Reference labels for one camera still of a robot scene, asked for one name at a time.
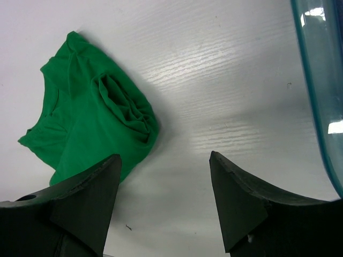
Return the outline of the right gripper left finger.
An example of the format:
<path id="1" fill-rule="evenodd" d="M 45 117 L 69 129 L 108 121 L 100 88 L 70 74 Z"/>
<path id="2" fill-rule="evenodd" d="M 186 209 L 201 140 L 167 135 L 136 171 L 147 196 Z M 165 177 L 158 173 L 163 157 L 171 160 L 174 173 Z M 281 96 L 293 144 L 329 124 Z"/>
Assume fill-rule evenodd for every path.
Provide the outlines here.
<path id="1" fill-rule="evenodd" d="M 1 202 L 1 256 L 102 256 L 120 183 L 113 154 L 58 184 Z"/>

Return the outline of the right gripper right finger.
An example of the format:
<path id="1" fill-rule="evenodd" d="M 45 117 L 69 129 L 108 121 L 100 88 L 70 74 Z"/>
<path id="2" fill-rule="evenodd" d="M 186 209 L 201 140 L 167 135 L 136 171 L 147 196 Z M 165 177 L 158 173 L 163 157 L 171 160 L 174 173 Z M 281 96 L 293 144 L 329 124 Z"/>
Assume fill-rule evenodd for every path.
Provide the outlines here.
<path id="1" fill-rule="evenodd" d="M 342 253 L 342 200 L 283 190 L 218 152 L 209 162 L 227 253 Z"/>

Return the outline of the green t shirt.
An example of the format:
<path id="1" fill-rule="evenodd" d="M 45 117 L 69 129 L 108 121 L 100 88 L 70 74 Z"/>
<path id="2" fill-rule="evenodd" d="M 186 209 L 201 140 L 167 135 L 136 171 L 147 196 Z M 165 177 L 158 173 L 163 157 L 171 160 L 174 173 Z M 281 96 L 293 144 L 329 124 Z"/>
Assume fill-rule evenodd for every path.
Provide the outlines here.
<path id="1" fill-rule="evenodd" d="M 148 156 L 159 134 L 145 95 L 107 54 L 77 32 L 66 36 L 41 72 L 42 113 L 19 143 L 53 168 L 50 184 L 112 154 L 121 157 L 124 180 Z"/>

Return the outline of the translucent blue plastic bin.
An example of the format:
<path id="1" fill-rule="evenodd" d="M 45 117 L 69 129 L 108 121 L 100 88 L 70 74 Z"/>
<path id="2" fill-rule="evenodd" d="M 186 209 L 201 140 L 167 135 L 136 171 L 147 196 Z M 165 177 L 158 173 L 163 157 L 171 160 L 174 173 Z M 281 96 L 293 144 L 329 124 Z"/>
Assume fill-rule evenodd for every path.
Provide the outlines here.
<path id="1" fill-rule="evenodd" d="M 342 197 L 342 1 L 291 1 L 320 154 Z"/>

